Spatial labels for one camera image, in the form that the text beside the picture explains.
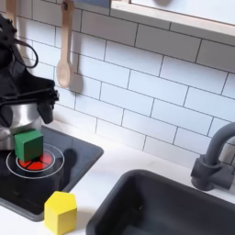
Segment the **shelf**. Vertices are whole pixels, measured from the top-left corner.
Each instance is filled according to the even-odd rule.
[[[170,21],[186,26],[202,28],[217,33],[235,36],[235,25],[225,24],[199,17],[190,17],[187,15],[181,15],[175,12],[150,8],[147,6],[134,5],[129,3],[129,0],[124,0],[124,1],[113,0],[111,8],[135,15],[158,18],[161,20]]]

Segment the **toy block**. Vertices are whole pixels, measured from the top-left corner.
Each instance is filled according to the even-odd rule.
[[[28,162],[43,154],[43,135],[33,129],[15,135],[15,154],[22,162]]]
[[[75,230],[77,206],[75,195],[54,192],[45,203],[44,223],[55,235]]]

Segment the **white tile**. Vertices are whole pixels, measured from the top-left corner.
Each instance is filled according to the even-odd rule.
[[[217,118],[235,121],[235,100],[221,95],[189,88],[185,106]]]
[[[187,35],[196,36],[201,39],[209,39],[214,40],[217,42],[222,42],[225,44],[233,45],[235,46],[235,40],[234,37],[222,33],[217,33],[209,30],[205,30],[202,28],[194,28],[190,26],[184,26],[176,23],[172,23],[171,25],[171,31],[174,32],[180,32]]]
[[[224,127],[227,124],[229,124],[228,121],[221,120],[221,119],[218,119],[218,118],[214,118],[213,122],[212,122],[212,125],[210,127],[210,131],[209,131],[208,136],[213,137],[219,129],[221,129],[222,127]]]
[[[165,57],[160,76],[180,84],[188,84],[220,94],[227,73],[195,63]]]
[[[162,55],[108,41],[106,61],[158,76]]]
[[[139,25],[136,46],[194,62],[200,39],[163,29]]]
[[[29,59],[24,59],[24,61],[27,65],[33,65],[35,63],[34,61],[29,60]],[[48,64],[39,62],[37,67],[35,67],[34,69],[28,69],[28,70],[37,77],[42,77],[42,78],[53,80],[54,67]]]
[[[74,109],[75,98],[76,98],[75,93],[68,91],[66,89],[60,88],[58,86],[56,87],[56,90],[58,90],[60,94],[60,100],[59,102],[57,102],[57,104]]]
[[[170,22],[161,20],[158,18],[148,17],[148,16],[142,16],[130,12],[120,11],[116,9],[111,9],[110,15],[112,17],[122,18],[130,21],[134,21],[137,23],[141,23],[148,26],[154,26],[156,28],[164,28],[169,29]]]
[[[131,71],[129,90],[181,106],[185,100],[187,86],[166,81],[148,74]]]
[[[61,49],[37,43],[35,41],[33,41],[33,47],[39,55],[40,62],[44,62],[52,66],[57,66],[61,58]],[[74,72],[77,73],[77,54],[71,53],[71,62],[73,65]]]
[[[54,45],[55,27],[30,19],[17,18],[17,35],[49,45]]]
[[[6,1],[0,1],[0,11],[6,11]],[[31,18],[32,16],[32,1],[31,0],[17,0],[17,15],[20,17]]]
[[[56,28],[56,47],[62,46],[62,30]],[[78,32],[72,33],[71,51],[99,60],[105,58],[106,41]]]
[[[74,9],[73,30],[80,31],[82,11]],[[62,25],[62,7],[57,4],[33,0],[33,18],[53,26]]]
[[[178,129],[174,140],[174,145],[195,151],[200,154],[205,154],[210,142],[210,138],[196,134],[186,129]]]
[[[60,86],[56,77],[56,73],[55,73],[55,83],[57,86]],[[73,80],[67,89],[74,91],[76,93],[80,93],[98,99],[101,89],[101,82],[74,73]]]
[[[83,12],[83,33],[134,46],[136,30],[136,23],[86,11]]]
[[[33,46],[33,42],[31,40],[23,39],[23,38],[20,38],[20,37],[17,37],[17,39],[26,42],[31,47]],[[17,46],[18,46],[18,49],[19,49],[19,52],[20,52],[21,56],[32,59],[32,57],[33,57],[32,49],[30,49],[28,47],[25,47],[25,46],[20,46],[20,45],[17,45]]]
[[[145,136],[129,129],[98,120],[96,134],[111,140],[127,144],[135,149],[143,149]]]
[[[229,123],[230,122],[228,121],[221,120],[221,119],[214,117],[208,136],[213,137],[219,129],[223,128]],[[235,137],[228,140],[228,143],[235,145]]]
[[[74,6],[76,8],[80,8],[83,10],[92,11],[92,12],[96,12],[96,13],[103,14],[103,15],[109,15],[109,9],[101,7],[101,6],[94,6],[94,5],[89,5],[89,4],[81,3],[81,2],[79,3],[74,2]]]
[[[183,150],[172,144],[155,140],[150,137],[147,137],[146,139],[144,151],[190,169],[193,168],[196,158],[199,157],[199,155],[194,152]]]
[[[224,86],[223,95],[235,98],[235,74],[229,74]]]
[[[128,110],[124,112],[122,126],[170,143],[173,143],[173,137],[176,132],[175,126]]]
[[[114,85],[102,84],[100,99],[143,115],[149,116],[151,114],[153,98]]]
[[[95,78],[108,84],[114,84],[124,88],[128,87],[129,69],[101,62],[85,56],[79,57],[78,73]]]
[[[202,40],[201,48],[196,62],[234,73],[234,60],[234,47],[216,43],[213,41]]]
[[[99,100],[89,98],[84,95],[76,96],[76,110],[85,114],[112,122],[121,124],[123,109],[117,106],[111,106]]]
[[[154,101],[151,116],[184,129],[207,135],[212,117],[160,100]]]
[[[90,117],[68,107],[59,105],[55,106],[53,114],[56,120],[77,127],[79,129],[85,129],[95,133],[95,117]]]

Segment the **red burner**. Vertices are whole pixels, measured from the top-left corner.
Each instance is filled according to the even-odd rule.
[[[41,171],[50,167],[52,163],[52,157],[47,152],[38,157],[37,159],[29,162],[22,162],[18,159],[19,165],[27,170],[31,171]]]

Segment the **yellow block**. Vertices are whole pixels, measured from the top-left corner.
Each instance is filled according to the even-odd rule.
[[[54,192],[45,203],[45,226],[55,235],[75,230],[77,206],[75,196],[64,192]]]

